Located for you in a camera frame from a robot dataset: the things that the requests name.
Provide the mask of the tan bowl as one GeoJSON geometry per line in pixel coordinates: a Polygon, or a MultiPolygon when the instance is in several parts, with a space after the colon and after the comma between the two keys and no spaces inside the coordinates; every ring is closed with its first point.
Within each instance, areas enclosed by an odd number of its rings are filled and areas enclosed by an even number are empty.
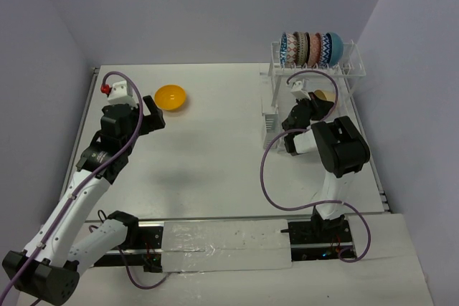
{"type": "Polygon", "coordinates": [[[336,105],[336,93],[327,90],[315,90],[313,92],[317,102],[319,104],[325,104],[327,106],[336,105]]]}

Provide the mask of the yellow bowl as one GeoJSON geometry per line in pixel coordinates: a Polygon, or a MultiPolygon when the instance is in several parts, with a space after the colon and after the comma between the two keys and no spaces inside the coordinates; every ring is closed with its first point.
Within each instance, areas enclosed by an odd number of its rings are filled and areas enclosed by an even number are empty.
{"type": "Polygon", "coordinates": [[[186,103],[187,95],[184,88],[178,85],[164,85],[157,89],[153,100],[162,110],[176,111],[186,103]]]}

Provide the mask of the solid blue bowl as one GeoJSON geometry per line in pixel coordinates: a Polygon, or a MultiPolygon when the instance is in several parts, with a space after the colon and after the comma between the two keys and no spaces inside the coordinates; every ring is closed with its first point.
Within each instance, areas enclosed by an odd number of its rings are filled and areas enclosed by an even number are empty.
{"type": "Polygon", "coordinates": [[[327,35],[329,35],[331,41],[331,57],[328,65],[330,67],[333,67],[339,63],[340,59],[343,56],[344,43],[337,33],[328,32],[327,35]]]}

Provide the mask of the red patterned bowl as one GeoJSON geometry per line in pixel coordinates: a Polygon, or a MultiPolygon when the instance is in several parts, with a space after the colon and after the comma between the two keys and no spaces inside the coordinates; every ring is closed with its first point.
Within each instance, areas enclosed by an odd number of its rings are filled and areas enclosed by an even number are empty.
{"type": "Polygon", "coordinates": [[[321,53],[319,57],[318,65],[320,67],[326,67],[332,55],[332,40],[329,33],[321,34],[321,53]]]}

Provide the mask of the black floral patterned bowl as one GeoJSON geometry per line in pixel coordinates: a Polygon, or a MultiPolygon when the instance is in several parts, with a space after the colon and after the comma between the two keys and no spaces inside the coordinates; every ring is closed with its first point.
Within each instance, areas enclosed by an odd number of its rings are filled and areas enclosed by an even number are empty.
{"type": "Polygon", "coordinates": [[[321,57],[321,34],[309,34],[309,57],[307,65],[314,67],[319,63],[321,57]]]}

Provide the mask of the blue triangle patterned bowl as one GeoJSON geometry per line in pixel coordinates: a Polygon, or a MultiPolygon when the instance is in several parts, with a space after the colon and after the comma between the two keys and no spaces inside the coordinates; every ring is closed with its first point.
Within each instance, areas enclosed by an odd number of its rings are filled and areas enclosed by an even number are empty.
{"type": "Polygon", "coordinates": [[[282,67],[293,65],[296,57],[297,42],[292,34],[283,33],[280,38],[279,60],[282,67]]]}

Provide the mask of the brown lattice rim bowl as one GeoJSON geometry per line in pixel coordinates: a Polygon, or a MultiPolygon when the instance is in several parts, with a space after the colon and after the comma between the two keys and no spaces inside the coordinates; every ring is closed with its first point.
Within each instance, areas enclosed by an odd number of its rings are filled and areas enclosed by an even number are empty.
{"type": "Polygon", "coordinates": [[[308,32],[294,32],[297,41],[297,57],[295,64],[299,67],[307,65],[309,59],[310,39],[308,32]]]}

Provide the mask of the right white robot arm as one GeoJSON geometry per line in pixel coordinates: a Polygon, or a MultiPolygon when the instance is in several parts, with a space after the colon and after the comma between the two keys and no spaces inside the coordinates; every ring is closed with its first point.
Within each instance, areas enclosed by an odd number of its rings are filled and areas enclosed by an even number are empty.
{"type": "Polygon", "coordinates": [[[313,215],[319,220],[311,225],[313,238],[319,242],[327,242],[336,234],[335,223],[343,217],[343,202],[351,182],[370,159],[369,146],[349,116],[325,121],[334,105],[311,93],[296,100],[282,122],[287,153],[297,156],[317,152],[326,171],[321,190],[325,203],[313,207],[313,215]]]}

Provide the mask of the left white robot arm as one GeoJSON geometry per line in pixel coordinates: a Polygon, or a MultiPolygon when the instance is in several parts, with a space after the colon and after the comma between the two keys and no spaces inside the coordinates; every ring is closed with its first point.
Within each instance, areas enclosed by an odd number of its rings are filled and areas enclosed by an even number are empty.
{"type": "Polygon", "coordinates": [[[82,274],[108,251],[135,246],[139,220],[122,211],[111,213],[86,239],[75,238],[96,203],[128,164],[138,137],[165,127],[151,96],[134,106],[106,105],[100,129],[82,152],[65,195],[35,237],[20,252],[10,251],[2,267],[15,288],[52,305],[63,305],[82,274]]]}

